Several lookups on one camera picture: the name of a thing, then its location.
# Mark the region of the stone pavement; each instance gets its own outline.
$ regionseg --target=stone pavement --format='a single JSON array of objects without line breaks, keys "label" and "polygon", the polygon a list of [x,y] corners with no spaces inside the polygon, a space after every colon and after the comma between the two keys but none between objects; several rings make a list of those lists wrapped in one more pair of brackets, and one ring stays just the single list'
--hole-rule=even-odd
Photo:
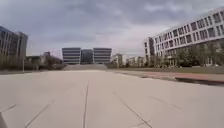
[{"label": "stone pavement", "polygon": [[140,77],[150,77],[172,81],[202,81],[214,84],[224,84],[224,75],[220,74],[195,74],[195,73],[172,73],[172,72],[143,72],[143,71],[123,71],[116,70],[116,73],[136,75]]},{"label": "stone pavement", "polygon": [[0,76],[0,128],[223,128],[224,87],[105,71]]}]

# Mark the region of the office building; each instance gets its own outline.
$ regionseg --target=office building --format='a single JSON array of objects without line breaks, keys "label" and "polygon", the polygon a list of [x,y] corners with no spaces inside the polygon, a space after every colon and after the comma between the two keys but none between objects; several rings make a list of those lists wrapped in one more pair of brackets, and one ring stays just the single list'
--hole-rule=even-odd
[{"label": "office building", "polygon": [[82,49],[81,50],[81,64],[92,64],[93,63],[93,50]]},{"label": "office building", "polygon": [[[224,7],[173,27],[152,37],[152,39],[154,54],[159,57],[167,56],[171,65],[176,64],[175,55],[177,52],[188,50],[189,47],[201,47],[209,50],[209,44],[212,44],[218,51],[224,43]],[[212,63],[211,58],[207,58],[206,61],[208,64]]]},{"label": "office building", "polygon": [[110,63],[111,48],[93,48],[93,63]]},{"label": "office building", "polygon": [[81,48],[62,48],[62,56],[65,64],[80,64]]},{"label": "office building", "polygon": [[111,48],[62,48],[65,64],[105,64],[110,63]]},{"label": "office building", "polygon": [[24,59],[28,36],[22,32],[12,32],[0,26],[0,61]]},{"label": "office building", "polygon": [[155,50],[154,50],[154,41],[153,38],[148,37],[147,39],[144,40],[144,61],[149,63],[151,60],[151,57],[155,55]]},{"label": "office building", "polygon": [[111,57],[111,63],[116,64],[117,66],[123,65],[123,55],[122,54],[115,54]]}]

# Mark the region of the cloud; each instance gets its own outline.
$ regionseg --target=cloud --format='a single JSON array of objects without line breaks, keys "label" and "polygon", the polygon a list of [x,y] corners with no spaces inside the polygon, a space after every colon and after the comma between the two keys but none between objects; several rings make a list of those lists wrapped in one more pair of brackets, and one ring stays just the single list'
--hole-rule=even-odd
[{"label": "cloud", "polygon": [[223,0],[1,0],[0,24],[29,35],[28,54],[62,47],[112,47],[141,54],[142,41]]}]

